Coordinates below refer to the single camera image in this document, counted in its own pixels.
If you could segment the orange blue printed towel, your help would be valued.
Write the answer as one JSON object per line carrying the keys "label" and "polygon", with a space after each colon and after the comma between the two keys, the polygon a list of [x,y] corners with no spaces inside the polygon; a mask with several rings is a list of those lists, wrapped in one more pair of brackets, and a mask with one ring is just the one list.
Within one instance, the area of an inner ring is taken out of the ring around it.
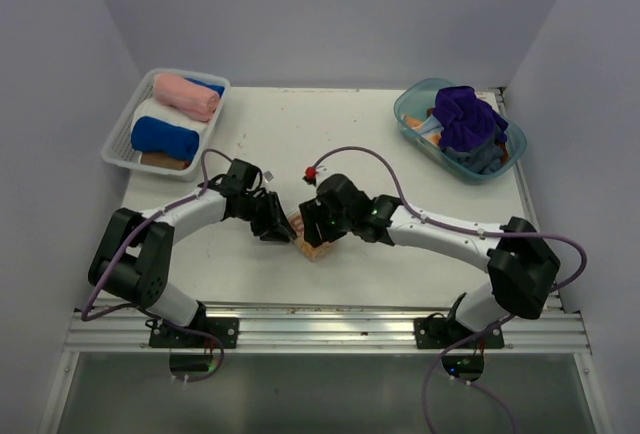
{"label": "orange blue printed towel", "polygon": [[334,249],[334,244],[325,242],[318,247],[313,247],[304,239],[304,221],[298,209],[291,210],[287,219],[296,233],[293,243],[298,251],[309,261],[315,262],[326,256]]}

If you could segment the royal blue towel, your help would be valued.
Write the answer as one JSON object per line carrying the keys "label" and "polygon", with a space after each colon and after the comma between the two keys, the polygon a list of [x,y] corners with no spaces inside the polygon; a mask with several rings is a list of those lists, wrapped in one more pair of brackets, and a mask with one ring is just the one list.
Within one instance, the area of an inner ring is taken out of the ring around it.
{"label": "royal blue towel", "polygon": [[193,130],[143,117],[131,131],[131,145],[140,152],[164,152],[175,159],[192,161],[200,146],[200,136]]}

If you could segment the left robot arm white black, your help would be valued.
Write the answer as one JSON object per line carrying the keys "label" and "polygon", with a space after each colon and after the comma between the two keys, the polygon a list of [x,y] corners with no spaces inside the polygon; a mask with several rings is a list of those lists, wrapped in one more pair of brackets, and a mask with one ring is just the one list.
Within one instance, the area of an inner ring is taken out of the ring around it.
{"label": "left robot arm white black", "polygon": [[201,344],[208,333],[204,306],[169,282],[174,245],[227,219],[249,224],[263,242],[290,243],[296,238],[276,193],[260,185],[262,171],[240,159],[226,173],[205,177],[192,193],[166,206],[144,212],[121,208],[111,216],[89,267],[94,287],[82,310],[85,321],[102,291],[126,305],[172,324],[185,346]]}

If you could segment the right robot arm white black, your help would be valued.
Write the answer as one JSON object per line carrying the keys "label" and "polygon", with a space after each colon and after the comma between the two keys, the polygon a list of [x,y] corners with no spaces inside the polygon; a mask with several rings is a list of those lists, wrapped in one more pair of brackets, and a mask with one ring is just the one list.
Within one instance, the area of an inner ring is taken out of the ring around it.
{"label": "right robot arm white black", "polygon": [[471,265],[487,283],[461,294],[447,315],[447,338],[468,346],[489,325],[509,316],[540,317],[560,261],[528,221],[478,224],[431,216],[398,197],[373,198],[345,175],[310,167],[303,177],[315,196],[299,206],[304,239],[313,247],[352,234],[367,243],[424,249]]}

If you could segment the orange towel in tub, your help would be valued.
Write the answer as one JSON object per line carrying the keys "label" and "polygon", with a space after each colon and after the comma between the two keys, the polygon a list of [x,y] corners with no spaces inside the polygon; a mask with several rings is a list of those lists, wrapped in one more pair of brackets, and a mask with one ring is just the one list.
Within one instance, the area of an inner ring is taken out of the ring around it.
{"label": "orange towel in tub", "polygon": [[413,130],[420,130],[425,123],[425,120],[416,119],[408,115],[403,115],[402,120]]}

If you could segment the teal transparent plastic tub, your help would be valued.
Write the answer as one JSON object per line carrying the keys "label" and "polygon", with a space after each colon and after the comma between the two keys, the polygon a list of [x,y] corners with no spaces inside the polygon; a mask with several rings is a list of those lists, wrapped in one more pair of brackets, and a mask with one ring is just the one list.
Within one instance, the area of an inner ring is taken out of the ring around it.
{"label": "teal transparent plastic tub", "polygon": [[483,184],[505,174],[527,140],[500,112],[491,92],[429,78],[405,91],[393,107],[403,136],[459,179]]}

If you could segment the purple towel in tub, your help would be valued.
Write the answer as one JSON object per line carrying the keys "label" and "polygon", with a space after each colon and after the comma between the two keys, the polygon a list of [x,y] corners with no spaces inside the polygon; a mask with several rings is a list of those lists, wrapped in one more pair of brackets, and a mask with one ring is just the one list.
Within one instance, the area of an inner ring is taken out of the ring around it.
{"label": "purple towel in tub", "polygon": [[450,147],[458,152],[468,152],[488,140],[507,142],[508,122],[490,104],[478,98],[470,86],[440,89],[432,115],[442,126],[441,150]]}

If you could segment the blue rolled towel in basket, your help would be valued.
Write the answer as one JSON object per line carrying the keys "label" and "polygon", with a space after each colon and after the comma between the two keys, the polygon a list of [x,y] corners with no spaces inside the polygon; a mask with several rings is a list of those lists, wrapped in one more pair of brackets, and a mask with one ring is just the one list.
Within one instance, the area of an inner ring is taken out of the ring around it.
{"label": "blue rolled towel in basket", "polygon": [[193,83],[193,84],[205,87],[205,88],[207,88],[207,89],[209,89],[211,91],[216,92],[220,98],[222,98],[223,95],[224,95],[224,92],[225,92],[225,86],[224,85],[211,84],[209,82],[204,82],[204,81],[201,81],[201,80],[198,80],[198,79],[194,79],[194,78],[189,78],[189,77],[187,77],[186,80],[191,82],[191,83]]}

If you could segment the grey-blue towel in tub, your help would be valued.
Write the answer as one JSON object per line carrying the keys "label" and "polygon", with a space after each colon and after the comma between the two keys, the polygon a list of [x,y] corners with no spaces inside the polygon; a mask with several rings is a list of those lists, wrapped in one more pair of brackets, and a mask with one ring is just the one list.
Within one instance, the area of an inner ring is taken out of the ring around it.
{"label": "grey-blue towel in tub", "polygon": [[469,152],[458,152],[447,147],[444,150],[444,154],[452,161],[476,174],[493,174],[502,167],[503,151],[496,145],[478,147]]}

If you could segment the pink rolled towel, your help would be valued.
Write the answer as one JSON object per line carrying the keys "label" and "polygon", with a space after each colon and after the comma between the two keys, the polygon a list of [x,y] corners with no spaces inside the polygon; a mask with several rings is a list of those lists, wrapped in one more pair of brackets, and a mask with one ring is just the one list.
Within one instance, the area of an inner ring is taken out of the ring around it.
{"label": "pink rolled towel", "polygon": [[169,72],[154,75],[153,96],[160,104],[173,107],[199,122],[209,122],[221,100],[217,91]]}

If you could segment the white plastic mesh basket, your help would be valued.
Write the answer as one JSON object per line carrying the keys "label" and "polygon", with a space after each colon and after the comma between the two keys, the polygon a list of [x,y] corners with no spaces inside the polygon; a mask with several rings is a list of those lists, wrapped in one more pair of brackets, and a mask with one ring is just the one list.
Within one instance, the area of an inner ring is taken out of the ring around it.
{"label": "white plastic mesh basket", "polygon": [[223,77],[149,71],[108,135],[102,159],[131,171],[193,179],[229,93]]}

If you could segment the white rolled towel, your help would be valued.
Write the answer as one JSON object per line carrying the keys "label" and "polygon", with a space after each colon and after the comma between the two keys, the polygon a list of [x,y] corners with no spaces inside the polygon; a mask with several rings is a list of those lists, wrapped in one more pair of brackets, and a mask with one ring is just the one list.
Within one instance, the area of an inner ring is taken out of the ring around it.
{"label": "white rolled towel", "polygon": [[202,134],[208,128],[207,122],[191,119],[180,110],[160,104],[154,98],[144,100],[134,111],[131,121],[130,131],[133,131],[135,124],[143,117],[150,117],[173,126],[193,130]]}

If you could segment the aluminium mounting rail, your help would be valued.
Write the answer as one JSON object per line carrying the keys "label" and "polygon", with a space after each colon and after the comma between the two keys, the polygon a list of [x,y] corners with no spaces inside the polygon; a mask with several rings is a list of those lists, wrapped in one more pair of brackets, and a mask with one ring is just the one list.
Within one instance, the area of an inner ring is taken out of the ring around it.
{"label": "aluminium mounting rail", "polygon": [[[211,306],[209,318],[238,327],[234,353],[407,354],[417,350],[414,322],[429,310],[341,307]],[[547,310],[535,321],[514,319],[502,328],[500,354],[586,354],[591,351],[578,314]],[[134,310],[83,322],[72,317],[63,348],[74,352],[148,351],[150,329]]]}

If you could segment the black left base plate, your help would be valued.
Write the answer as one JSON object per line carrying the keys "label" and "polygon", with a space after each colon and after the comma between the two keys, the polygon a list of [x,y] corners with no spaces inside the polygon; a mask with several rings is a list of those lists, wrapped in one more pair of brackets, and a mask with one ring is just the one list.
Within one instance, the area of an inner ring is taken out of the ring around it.
{"label": "black left base plate", "polygon": [[240,333],[240,322],[236,317],[205,317],[188,327],[148,319],[145,326],[150,329],[148,345],[160,349],[234,349]]}

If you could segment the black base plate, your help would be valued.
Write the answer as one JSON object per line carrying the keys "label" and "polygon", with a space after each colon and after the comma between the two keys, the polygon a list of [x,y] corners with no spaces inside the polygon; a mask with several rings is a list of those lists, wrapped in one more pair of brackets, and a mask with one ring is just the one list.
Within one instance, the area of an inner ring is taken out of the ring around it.
{"label": "black base plate", "polygon": [[236,317],[205,317],[188,327],[148,319],[145,326],[150,329],[148,345],[160,349],[234,349],[240,333],[240,322]]}
{"label": "black base plate", "polygon": [[[469,336],[476,336],[475,332],[462,326],[457,321],[448,320],[439,313],[428,317],[415,318],[413,320],[413,332],[418,349],[444,350]],[[459,349],[502,349],[504,347],[503,333],[498,328],[461,344]]]}

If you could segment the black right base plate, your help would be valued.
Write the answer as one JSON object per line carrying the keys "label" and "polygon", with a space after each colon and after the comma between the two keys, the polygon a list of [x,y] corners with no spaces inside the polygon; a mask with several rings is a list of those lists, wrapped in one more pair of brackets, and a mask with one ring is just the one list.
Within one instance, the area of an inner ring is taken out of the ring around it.
{"label": "black right base plate", "polygon": [[[469,336],[476,336],[475,332],[462,326],[457,321],[448,320],[439,313],[428,317],[415,318],[413,320],[413,332],[418,349],[444,350]],[[498,328],[461,344],[459,349],[502,349],[504,347],[503,333]]]}

